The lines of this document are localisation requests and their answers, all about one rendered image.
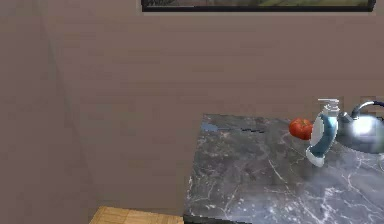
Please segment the grey marble counter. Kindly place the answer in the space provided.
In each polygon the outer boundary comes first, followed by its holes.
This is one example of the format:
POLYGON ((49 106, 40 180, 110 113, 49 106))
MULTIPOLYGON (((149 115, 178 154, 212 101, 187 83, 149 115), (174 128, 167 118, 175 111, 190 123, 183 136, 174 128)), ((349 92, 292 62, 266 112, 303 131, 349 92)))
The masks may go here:
POLYGON ((206 114, 184 202, 189 224, 384 224, 384 161, 334 144, 323 167, 286 119, 206 114))

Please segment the shiny silver kettle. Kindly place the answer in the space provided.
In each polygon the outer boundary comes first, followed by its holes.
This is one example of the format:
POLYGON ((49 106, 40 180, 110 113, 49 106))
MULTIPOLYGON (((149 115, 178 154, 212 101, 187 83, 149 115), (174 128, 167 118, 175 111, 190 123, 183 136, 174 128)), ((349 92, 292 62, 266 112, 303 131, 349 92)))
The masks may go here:
POLYGON ((356 106, 350 114, 338 115, 336 141, 345 147, 368 154, 384 153, 384 118, 362 113, 369 106, 384 108, 382 101, 367 101, 356 106))

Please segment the blue white soap bottle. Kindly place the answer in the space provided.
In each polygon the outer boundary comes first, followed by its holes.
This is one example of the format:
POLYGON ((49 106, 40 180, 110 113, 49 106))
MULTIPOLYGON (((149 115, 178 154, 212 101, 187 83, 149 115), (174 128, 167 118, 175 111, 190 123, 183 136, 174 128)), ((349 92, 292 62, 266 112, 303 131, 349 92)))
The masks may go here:
POLYGON ((307 159, 317 167, 324 165, 325 154, 334 143, 340 112, 338 99, 323 99, 323 102, 326 105, 315 119, 310 145, 305 151, 307 159))

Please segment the blue handled knife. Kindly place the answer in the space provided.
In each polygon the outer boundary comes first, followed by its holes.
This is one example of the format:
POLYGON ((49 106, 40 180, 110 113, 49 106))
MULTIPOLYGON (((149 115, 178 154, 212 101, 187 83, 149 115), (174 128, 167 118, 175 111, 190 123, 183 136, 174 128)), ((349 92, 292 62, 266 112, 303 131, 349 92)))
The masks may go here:
POLYGON ((200 125, 200 129, 204 131, 219 132, 219 131, 239 131, 239 132, 252 132, 252 133, 264 133, 261 129, 252 128, 233 128, 233 127, 219 127, 214 124, 203 122, 200 125))

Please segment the red tomato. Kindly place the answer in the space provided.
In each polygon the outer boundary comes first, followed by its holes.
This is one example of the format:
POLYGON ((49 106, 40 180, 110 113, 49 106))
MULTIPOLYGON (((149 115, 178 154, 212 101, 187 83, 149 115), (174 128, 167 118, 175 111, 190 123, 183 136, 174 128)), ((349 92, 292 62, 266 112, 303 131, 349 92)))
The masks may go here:
POLYGON ((289 132, 292 136, 301 140, 309 140, 311 138, 313 124, 307 119, 296 118, 289 124, 289 132))

